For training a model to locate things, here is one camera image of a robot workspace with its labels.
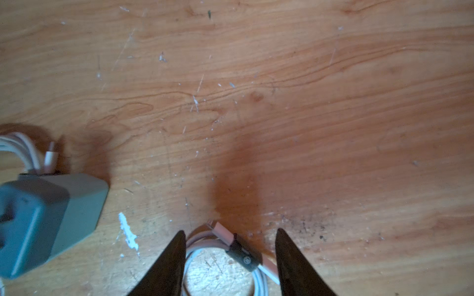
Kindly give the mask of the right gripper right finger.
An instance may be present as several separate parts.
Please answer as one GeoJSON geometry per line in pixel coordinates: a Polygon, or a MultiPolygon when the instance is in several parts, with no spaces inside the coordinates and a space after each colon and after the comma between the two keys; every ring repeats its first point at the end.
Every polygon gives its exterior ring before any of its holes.
{"type": "Polygon", "coordinates": [[[283,296],[336,296],[282,228],[276,233],[275,251],[283,296]]]}

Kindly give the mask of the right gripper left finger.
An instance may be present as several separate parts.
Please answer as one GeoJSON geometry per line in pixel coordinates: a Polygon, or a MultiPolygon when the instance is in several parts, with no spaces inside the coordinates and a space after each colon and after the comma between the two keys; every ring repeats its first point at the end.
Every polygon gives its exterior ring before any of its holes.
{"type": "Polygon", "coordinates": [[[180,296],[186,262],[186,236],[176,233],[129,296],[180,296]]]}

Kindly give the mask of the small teal charger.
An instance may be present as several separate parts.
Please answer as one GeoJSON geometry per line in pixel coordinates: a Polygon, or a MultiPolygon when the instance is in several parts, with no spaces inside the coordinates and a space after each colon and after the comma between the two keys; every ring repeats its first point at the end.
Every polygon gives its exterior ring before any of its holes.
{"type": "Polygon", "coordinates": [[[15,279],[96,229],[109,185],[72,175],[22,176],[1,185],[1,277],[15,279]]]}

